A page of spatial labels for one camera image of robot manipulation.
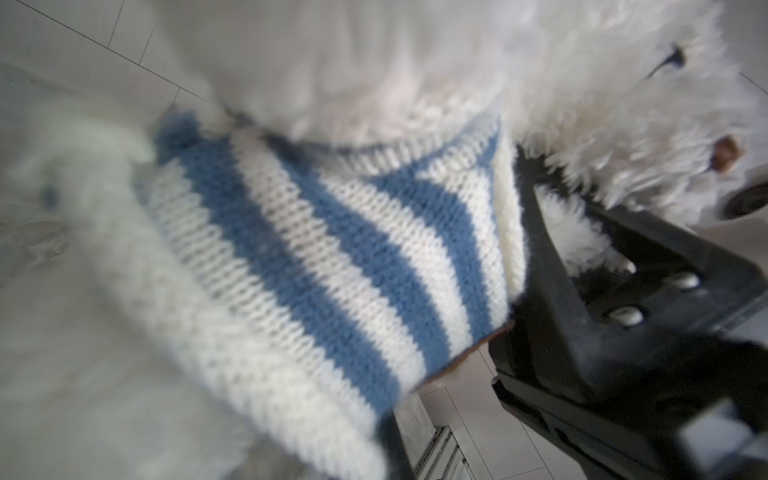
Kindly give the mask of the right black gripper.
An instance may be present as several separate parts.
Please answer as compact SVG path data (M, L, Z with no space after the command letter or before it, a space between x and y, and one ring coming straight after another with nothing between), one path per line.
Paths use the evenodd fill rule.
M586 204L641 270L585 301L549 235L539 160L514 168L529 275L489 346L502 407L590 479L767 475L767 281L645 212Z

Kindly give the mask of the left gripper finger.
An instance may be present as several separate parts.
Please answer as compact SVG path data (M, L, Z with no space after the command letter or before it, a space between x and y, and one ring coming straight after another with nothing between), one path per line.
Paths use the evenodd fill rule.
M415 480L393 411L381 419L377 429L377 440L385 455L386 479Z

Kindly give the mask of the white teddy bear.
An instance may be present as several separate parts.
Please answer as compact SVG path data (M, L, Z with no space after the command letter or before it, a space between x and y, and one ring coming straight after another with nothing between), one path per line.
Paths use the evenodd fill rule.
M539 160L545 226L580 295L640 272L586 210L687 232L738 185L750 103L710 1L157 1L158 23L215 101L147 122L65 96L29 116L10 170L63 226L53 264L1 291L5 479L333 479L258 429L222 366L235 325L139 198L162 122L248 122L293 143L360 149L445 137L496 112L512 159L493 206L503 265L529 249L514 168Z

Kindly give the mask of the blue white striped sweater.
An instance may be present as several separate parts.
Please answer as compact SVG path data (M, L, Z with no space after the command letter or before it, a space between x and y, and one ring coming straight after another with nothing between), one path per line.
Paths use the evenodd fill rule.
M502 120L332 149L175 113L139 198L235 325L230 401L333 479L383 479L375 433L401 398L501 328L508 276L494 166Z

